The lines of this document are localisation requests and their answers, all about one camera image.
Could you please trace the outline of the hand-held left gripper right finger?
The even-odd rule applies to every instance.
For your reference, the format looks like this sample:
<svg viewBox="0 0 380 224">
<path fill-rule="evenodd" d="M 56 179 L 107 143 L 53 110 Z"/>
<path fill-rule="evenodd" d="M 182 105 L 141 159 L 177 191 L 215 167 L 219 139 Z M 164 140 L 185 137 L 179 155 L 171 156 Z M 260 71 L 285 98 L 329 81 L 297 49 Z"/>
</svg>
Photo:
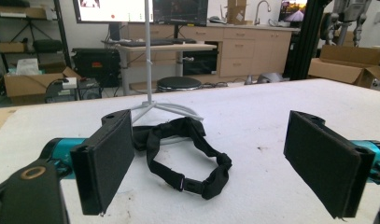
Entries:
<svg viewBox="0 0 380 224">
<path fill-rule="evenodd" d="M 289 112 L 284 155 L 332 217 L 354 217 L 375 153 L 325 126 L 325 120 Z"/>
</svg>

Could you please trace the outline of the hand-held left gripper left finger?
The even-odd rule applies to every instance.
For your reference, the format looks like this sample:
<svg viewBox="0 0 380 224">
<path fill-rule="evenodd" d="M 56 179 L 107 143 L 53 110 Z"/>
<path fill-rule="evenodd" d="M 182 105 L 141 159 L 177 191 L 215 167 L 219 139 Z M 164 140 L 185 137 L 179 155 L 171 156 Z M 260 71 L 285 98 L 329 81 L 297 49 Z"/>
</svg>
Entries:
<svg viewBox="0 0 380 224">
<path fill-rule="evenodd" d="M 101 215 L 111 204 L 134 159 L 129 109 L 102 117 L 102 126 L 70 150 L 82 213 Z"/>
</svg>

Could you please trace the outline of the black elastic waist belt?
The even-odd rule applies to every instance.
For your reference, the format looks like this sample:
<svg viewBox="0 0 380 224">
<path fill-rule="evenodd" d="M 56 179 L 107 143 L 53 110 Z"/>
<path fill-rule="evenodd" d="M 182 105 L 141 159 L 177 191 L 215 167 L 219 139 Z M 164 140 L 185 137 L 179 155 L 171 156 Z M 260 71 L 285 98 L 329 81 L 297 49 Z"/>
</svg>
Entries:
<svg viewBox="0 0 380 224">
<path fill-rule="evenodd" d="M 135 149 L 147 152 L 148 169 L 174 189 L 199 194 L 204 199 L 210 200 L 219 195 L 227 184 L 232 160 L 226 153 L 215 150 L 206 142 L 204 126 L 199 120 L 184 117 L 155 126 L 135 126 L 133 131 Z M 161 140 L 171 136 L 189 137 L 196 148 L 207 157 L 217 160 L 218 167 L 206 180 L 197 181 L 186 178 L 183 174 L 155 161 L 160 151 Z"/>
</svg>

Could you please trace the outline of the black computer box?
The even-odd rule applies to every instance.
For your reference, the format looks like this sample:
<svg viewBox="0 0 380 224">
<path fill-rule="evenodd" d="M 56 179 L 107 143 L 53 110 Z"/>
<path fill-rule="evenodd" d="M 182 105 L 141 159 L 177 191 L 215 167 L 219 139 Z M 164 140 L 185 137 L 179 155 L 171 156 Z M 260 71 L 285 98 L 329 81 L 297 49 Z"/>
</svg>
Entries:
<svg viewBox="0 0 380 224">
<path fill-rule="evenodd" d="M 66 77 L 54 80 L 48 85 L 45 102 L 50 104 L 100 99 L 101 97 L 101 88 L 94 78 L 76 80 L 73 77 Z"/>
</svg>

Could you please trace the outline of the black equipment case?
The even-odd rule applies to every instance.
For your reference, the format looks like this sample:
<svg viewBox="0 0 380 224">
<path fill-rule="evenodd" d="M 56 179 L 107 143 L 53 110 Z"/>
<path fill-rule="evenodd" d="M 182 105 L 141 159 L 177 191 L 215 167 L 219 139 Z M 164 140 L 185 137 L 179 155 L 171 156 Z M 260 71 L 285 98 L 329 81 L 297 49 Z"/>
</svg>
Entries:
<svg viewBox="0 0 380 224">
<path fill-rule="evenodd" d="M 95 78 L 102 88 L 118 87 L 120 54 L 116 49 L 73 49 L 75 71 L 82 77 Z"/>
</svg>

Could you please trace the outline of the white foam table mat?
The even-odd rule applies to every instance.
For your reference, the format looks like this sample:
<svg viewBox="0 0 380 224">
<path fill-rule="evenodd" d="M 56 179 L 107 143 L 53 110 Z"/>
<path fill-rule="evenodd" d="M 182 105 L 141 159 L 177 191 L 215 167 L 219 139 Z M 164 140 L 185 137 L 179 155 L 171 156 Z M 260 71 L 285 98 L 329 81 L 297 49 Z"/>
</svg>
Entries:
<svg viewBox="0 0 380 224">
<path fill-rule="evenodd" d="M 292 169 L 283 149 L 289 113 L 323 118 L 348 139 L 380 141 L 380 91 L 308 79 L 167 92 L 158 102 L 185 105 L 204 120 L 207 142 L 232 159 L 214 199 L 172 189 L 137 154 L 103 216 L 82 213 L 77 185 L 62 183 L 72 224 L 373 224 L 380 185 L 368 184 L 355 217 L 333 218 Z M 87 137 L 104 115 L 137 107 L 139 95 L 0 108 L 0 183 L 34 161 L 55 137 Z"/>
</svg>

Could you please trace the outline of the open cardboard box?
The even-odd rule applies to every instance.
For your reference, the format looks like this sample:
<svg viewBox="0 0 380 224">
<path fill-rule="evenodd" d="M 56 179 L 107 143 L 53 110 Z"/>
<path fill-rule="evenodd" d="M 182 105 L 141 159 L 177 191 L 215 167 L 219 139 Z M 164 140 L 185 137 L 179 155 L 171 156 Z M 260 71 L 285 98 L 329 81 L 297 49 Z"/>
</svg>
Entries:
<svg viewBox="0 0 380 224">
<path fill-rule="evenodd" d="M 380 49 L 324 45 L 308 76 L 380 91 Z"/>
</svg>

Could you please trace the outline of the grey floor device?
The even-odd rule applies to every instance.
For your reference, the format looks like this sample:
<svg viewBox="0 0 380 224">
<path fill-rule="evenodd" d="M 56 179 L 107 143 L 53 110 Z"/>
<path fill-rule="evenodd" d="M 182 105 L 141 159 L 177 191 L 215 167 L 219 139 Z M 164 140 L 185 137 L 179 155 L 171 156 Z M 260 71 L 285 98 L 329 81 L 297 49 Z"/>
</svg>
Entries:
<svg viewBox="0 0 380 224">
<path fill-rule="evenodd" d="M 249 75 L 246 78 L 245 85 L 276 83 L 276 82 L 282 82 L 283 80 L 284 78 L 279 73 L 263 73 L 258 76 L 256 81 L 253 80 L 252 75 Z"/>
</svg>

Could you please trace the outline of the round black stool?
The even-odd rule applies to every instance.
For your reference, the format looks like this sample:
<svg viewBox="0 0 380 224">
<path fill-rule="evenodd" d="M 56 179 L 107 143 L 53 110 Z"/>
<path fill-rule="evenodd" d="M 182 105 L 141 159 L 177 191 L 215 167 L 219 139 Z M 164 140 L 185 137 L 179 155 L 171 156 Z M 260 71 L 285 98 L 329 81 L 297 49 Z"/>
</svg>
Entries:
<svg viewBox="0 0 380 224">
<path fill-rule="evenodd" d="M 192 77 L 164 77 L 157 81 L 157 90 L 168 91 L 191 91 L 200 89 L 202 82 Z"/>
</svg>

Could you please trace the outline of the white tripod stand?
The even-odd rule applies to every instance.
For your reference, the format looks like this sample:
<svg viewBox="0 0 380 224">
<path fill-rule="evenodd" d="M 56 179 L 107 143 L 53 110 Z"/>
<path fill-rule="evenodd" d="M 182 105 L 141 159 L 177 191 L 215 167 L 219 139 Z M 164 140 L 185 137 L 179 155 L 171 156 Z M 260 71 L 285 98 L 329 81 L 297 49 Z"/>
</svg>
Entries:
<svg viewBox="0 0 380 224">
<path fill-rule="evenodd" d="M 138 110 L 138 113 L 132 118 L 132 122 L 136 123 L 143 116 L 147 114 L 153 108 L 160 109 L 162 111 L 167 111 L 184 117 L 190 117 L 197 120 L 203 120 L 197 112 L 191 108 L 185 107 L 183 105 L 169 104 L 169 103 L 158 103 L 152 100 L 152 88 L 151 88 L 151 71 L 152 71 L 152 61 L 151 61 L 151 45 L 150 45 L 150 11 L 149 11 L 149 0 L 145 1 L 145 32 L 146 32 L 146 72 L 147 72 L 147 100 L 139 106 L 133 107 L 133 110 Z"/>
</svg>

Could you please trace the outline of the cardboard box with white bag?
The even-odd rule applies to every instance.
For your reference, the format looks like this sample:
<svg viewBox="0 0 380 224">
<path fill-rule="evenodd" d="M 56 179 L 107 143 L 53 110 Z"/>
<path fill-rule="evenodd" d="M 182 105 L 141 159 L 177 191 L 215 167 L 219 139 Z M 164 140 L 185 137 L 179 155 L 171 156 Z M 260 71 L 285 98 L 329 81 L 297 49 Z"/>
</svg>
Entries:
<svg viewBox="0 0 380 224">
<path fill-rule="evenodd" d="M 39 69 L 41 75 L 4 75 L 7 96 L 14 105 L 44 104 L 47 87 L 52 81 L 64 77 L 81 79 L 63 62 L 42 63 Z"/>
</svg>

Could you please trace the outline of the light wooden desk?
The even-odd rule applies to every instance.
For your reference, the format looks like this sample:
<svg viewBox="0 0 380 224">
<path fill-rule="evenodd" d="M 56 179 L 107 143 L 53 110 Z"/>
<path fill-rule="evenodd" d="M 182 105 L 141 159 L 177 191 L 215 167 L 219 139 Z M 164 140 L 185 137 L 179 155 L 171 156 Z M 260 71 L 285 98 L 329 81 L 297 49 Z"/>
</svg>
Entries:
<svg viewBox="0 0 380 224">
<path fill-rule="evenodd" d="M 183 52 L 184 51 L 201 51 L 201 50 L 212 50 L 215 49 L 215 45 L 208 44 L 174 44 L 174 45 L 165 45 L 165 46 L 151 46 L 152 52 L 168 52 L 172 51 L 177 54 L 176 56 L 176 75 L 182 77 L 182 61 L 183 61 Z M 127 72 L 129 66 L 127 61 L 127 56 L 130 53 L 145 53 L 146 47 L 125 47 L 117 45 L 116 49 L 120 53 L 120 73 L 121 73 L 121 83 L 123 88 L 123 94 L 130 94 L 130 82 L 129 82 L 129 73 Z"/>
</svg>

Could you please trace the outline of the light wooden cabinet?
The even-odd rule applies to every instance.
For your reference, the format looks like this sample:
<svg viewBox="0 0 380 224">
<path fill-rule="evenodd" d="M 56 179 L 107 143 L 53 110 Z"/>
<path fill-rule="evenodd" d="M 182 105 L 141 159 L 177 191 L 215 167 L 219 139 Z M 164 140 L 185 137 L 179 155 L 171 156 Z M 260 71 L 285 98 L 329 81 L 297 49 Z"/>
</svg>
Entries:
<svg viewBox="0 0 380 224">
<path fill-rule="evenodd" d="M 291 35 L 299 29 L 272 27 L 267 25 L 222 25 L 208 24 L 206 27 L 183 26 L 178 37 L 191 38 L 201 43 L 217 43 L 217 75 L 244 77 L 267 72 L 282 74 L 289 52 Z M 125 31 L 130 39 L 146 37 L 145 25 L 132 23 Z M 151 39 L 171 38 L 174 25 L 150 25 Z M 151 52 L 156 66 L 174 65 L 178 53 L 169 51 Z"/>
</svg>

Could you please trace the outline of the black metal shelf rack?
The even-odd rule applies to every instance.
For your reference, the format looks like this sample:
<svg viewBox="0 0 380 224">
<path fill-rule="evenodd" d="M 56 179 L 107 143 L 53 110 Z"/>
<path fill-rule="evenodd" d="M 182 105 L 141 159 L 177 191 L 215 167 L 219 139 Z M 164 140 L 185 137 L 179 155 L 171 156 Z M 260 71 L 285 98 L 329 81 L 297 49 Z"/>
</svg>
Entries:
<svg viewBox="0 0 380 224">
<path fill-rule="evenodd" d="M 71 64 L 59 0 L 0 0 L 0 78 L 22 58 L 46 73 Z"/>
</svg>

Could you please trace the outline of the grey robot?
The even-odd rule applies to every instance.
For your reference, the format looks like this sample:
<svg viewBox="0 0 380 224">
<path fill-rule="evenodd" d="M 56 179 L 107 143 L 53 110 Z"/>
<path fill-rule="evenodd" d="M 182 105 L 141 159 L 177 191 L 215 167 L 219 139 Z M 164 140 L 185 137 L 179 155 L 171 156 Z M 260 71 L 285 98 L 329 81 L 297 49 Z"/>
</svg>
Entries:
<svg viewBox="0 0 380 224">
<path fill-rule="evenodd" d="M 362 26 L 367 20 L 367 11 L 372 0 L 334 0 L 333 10 L 326 13 L 320 24 L 320 38 L 327 45 L 332 45 L 334 33 L 341 29 L 337 45 L 344 44 L 348 26 L 356 23 L 356 28 L 353 31 L 353 45 L 357 47 L 361 40 Z"/>
</svg>

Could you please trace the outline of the monitor with white screen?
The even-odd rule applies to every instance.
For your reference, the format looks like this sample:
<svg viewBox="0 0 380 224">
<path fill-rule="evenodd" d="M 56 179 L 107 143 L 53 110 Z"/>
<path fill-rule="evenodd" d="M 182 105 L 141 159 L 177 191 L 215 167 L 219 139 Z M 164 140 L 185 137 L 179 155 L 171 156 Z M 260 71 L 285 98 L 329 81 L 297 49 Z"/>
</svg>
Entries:
<svg viewBox="0 0 380 224">
<path fill-rule="evenodd" d="M 73 0 L 77 22 L 153 21 L 152 0 Z"/>
</svg>

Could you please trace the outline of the screen with sunset picture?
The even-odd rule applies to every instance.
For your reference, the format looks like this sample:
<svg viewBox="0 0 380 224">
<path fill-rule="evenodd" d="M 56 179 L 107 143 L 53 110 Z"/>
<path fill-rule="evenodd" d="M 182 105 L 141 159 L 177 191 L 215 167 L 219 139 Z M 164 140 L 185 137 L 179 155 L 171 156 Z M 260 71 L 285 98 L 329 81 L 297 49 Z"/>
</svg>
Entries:
<svg viewBox="0 0 380 224">
<path fill-rule="evenodd" d="M 279 21 L 300 22 L 303 20 L 307 0 L 282 0 Z"/>
</svg>

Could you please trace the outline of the monitor with dark screen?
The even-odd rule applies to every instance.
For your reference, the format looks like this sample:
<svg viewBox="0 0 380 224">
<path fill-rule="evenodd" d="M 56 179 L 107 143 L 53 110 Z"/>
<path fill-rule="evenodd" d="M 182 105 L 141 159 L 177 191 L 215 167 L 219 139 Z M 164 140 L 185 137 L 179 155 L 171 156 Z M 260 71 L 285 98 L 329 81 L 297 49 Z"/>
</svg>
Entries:
<svg viewBox="0 0 380 224">
<path fill-rule="evenodd" d="M 208 0 L 152 0 L 158 24 L 206 26 Z"/>
</svg>

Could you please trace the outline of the metal faucet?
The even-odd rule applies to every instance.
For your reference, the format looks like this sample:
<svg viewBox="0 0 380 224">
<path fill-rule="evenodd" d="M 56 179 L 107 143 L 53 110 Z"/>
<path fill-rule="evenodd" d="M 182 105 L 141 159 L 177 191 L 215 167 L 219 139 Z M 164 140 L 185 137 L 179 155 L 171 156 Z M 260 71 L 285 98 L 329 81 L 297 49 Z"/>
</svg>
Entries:
<svg viewBox="0 0 380 224">
<path fill-rule="evenodd" d="M 259 25 L 260 24 L 260 8 L 265 5 L 266 6 L 266 11 L 267 13 L 271 12 L 271 6 L 268 0 L 260 0 L 256 6 L 256 12 L 255 12 L 255 19 L 253 21 L 254 25 Z"/>
</svg>

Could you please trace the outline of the small cardboard box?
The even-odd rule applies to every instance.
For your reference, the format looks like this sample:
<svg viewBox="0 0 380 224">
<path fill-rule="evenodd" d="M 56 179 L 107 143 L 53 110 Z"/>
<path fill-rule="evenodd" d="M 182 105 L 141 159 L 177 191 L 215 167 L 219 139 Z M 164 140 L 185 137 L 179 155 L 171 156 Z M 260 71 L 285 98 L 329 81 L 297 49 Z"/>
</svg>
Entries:
<svg viewBox="0 0 380 224">
<path fill-rule="evenodd" d="M 227 23 L 242 25 L 246 23 L 246 0 L 228 0 Z"/>
</svg>

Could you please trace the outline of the black aluminium post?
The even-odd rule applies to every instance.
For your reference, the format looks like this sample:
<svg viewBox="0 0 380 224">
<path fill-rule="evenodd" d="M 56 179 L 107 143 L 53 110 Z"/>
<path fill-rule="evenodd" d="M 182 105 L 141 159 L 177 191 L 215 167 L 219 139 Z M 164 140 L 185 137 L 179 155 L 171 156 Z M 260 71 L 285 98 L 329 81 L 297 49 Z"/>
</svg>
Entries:
<svg viewBox="0 0 380 224">
<path fill-rule="evenodd" d="M 317 46 L 319 26 L 325 7 L 332 0 L 307 0 L 299 42 L 295 49 L 295 58 L 290 80 L 306 79 Z"/>
</svg>

